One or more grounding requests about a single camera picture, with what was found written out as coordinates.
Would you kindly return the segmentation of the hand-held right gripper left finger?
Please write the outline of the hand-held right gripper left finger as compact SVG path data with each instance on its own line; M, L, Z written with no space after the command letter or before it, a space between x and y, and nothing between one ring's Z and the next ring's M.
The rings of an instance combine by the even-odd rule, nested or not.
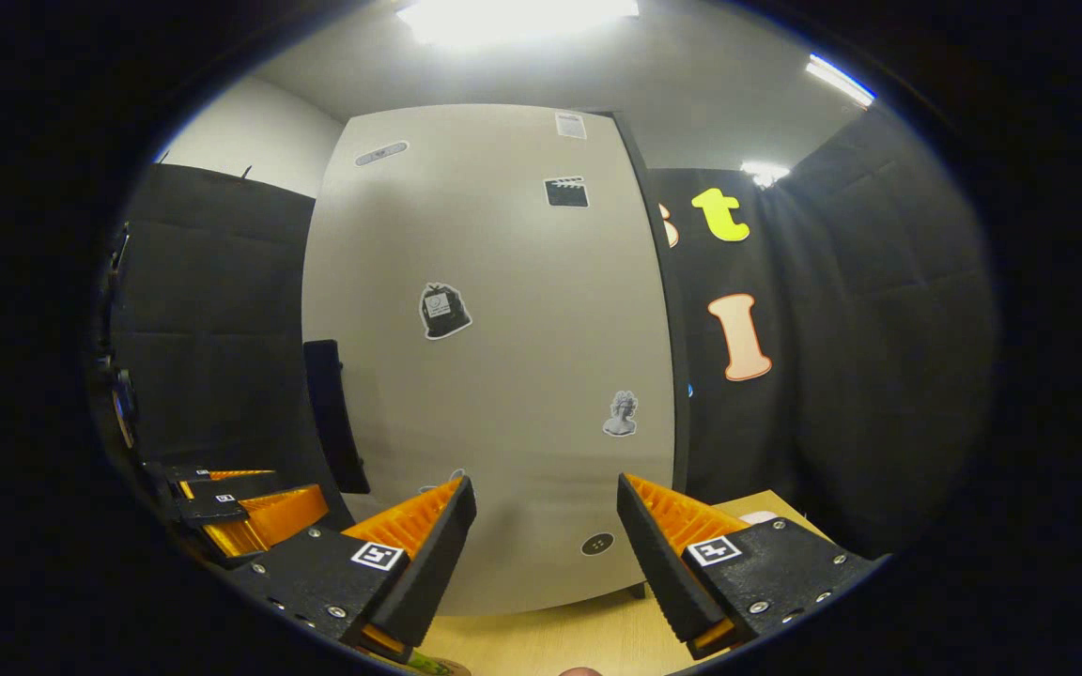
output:
M331 642L411 662L476 517L467 475L347 530L312 525L224 573L250 602Z

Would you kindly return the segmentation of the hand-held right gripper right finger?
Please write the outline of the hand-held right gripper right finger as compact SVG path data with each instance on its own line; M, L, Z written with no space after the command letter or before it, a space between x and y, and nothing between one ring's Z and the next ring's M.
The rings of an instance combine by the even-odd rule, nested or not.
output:
M751 525L622 472L615 509L645 582L694 659L799 624L878 572L786 516Z

